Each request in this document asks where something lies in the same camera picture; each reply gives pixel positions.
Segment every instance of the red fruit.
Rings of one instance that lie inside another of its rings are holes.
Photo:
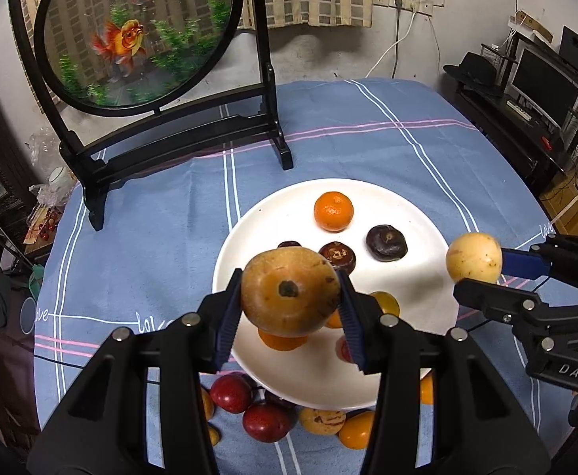
[[[348,344],[346,343],[346,338],[344,336],[335,342],[335,353],[337,354],[337,357],[343,361],[353,364],[353,360],[350,358]]]
[[[289,410],[269,401],[254,403],[243,414],[245,431],[263,443],[275,443],[287,436],[294,420]]]
[[[252,388],[242,376],[230,373],[214,381],[210,397],[220,408],[240,414],[252,403]]]

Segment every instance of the round frame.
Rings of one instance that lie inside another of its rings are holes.
[[[204,65],[199,68],[199,70],[190,77],[181,86],[177,87],[170,93],[159,97],[157,100],[148,102],[145,104],[120,106],[120,107],[100,107],[91,106],[85,104],[73,96],[71,96],[66,90],[63,83],[56,76],[51,68],[49,59],[47,58],[46,47],[45,47],[45,20],[47,17],[47,11],[49,11],[49,4],[51,0],[41,0],[36,11],[36,20],[34,22],[34,56],[36,57],[36,63],[38,68],[43,75],[45,82],[49,88],[65,103],[72,106],[74,109],[82,110],[88,114],[93,114],[95,116],[104,116],[106,118],[120,118],[123,116],[136,116],[137,114],[143,114],[145,112],[155,112],[159,111],[161,107],[169,104],[173,100],[176,100],[183,94],[190,91],[195,85],[197,85],[203,78],[212,71],[212,68],[217,65],[218,61],[221,59],[223,54],[228,49],[228,46],[232,42],[234,35],[236,34],[236,28],[238,27],[238,22],[243,12],[243,0],[232,0],[230,9],[230,18],[228,19],[227,27],[221,37],[221,40],[217,44],[217,47],[212,52],[212,55],[208,58]]]

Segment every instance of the plastic bag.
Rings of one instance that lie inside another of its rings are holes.
[[[76,185],[73,173],[60,156],[59,146],[58,136],[49,127],[32,134],[27,143],[32,165],[48,179],[46,184],[33,185],[29,190],[36,195],[38,203],[46,207],[63,206]]]
[[[36,194],[38,203],[45,207],[62,207],[76,185],[71,171],[64,166],[56,168],[49,176],[48,184],[36,184],[29,190]]]
[[[29,137],[27,142],[32,166],[37,167],[43,174],[44,179],[48,179],[56,168],[65,166],[65,161],[60,156],[60,140],[56,133],[45,126]]]

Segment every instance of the black hat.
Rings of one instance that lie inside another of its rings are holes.
[[[491,95],[502,95],[496,85],[496,68],[482,55],[469,52],[458,66],[443,66],[452,78],[469,87]]]

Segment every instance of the speaker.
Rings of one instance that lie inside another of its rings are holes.
[[[559,56],[578,71],[578,34],[564,27]]]

